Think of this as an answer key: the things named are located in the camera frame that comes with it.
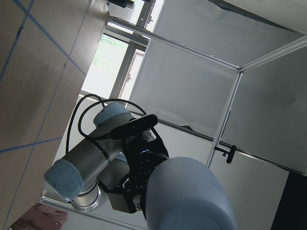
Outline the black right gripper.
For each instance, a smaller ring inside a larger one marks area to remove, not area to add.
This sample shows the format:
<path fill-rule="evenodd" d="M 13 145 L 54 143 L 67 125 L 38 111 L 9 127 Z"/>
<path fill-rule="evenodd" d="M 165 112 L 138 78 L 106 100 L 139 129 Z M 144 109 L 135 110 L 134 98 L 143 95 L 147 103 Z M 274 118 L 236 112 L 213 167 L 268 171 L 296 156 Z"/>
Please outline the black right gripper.
<path fill-rule="evenodd" d="M 145 213 L 150 176 L 169 155 L 155 130 L 147 130 L 131 142 L 124 140 L 122 143 L 123 153 L 99 174 L 99 186 L 114 210 Z"/>

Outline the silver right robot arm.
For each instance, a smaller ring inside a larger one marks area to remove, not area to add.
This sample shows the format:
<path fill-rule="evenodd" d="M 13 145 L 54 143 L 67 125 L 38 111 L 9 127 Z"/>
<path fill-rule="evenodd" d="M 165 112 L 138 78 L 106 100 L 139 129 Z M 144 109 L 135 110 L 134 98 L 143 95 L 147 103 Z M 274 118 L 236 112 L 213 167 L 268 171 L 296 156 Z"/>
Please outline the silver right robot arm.
<path fill-rule="evenodd" d="M 153 170 L 169 155 L 154 114 L 135 118 L 117 102 L 94 118 L 95 129 L 45 172 L 45 181 L 73 208 L 89 212 L 109 200 L 114 210 L 146 210 Z"/>

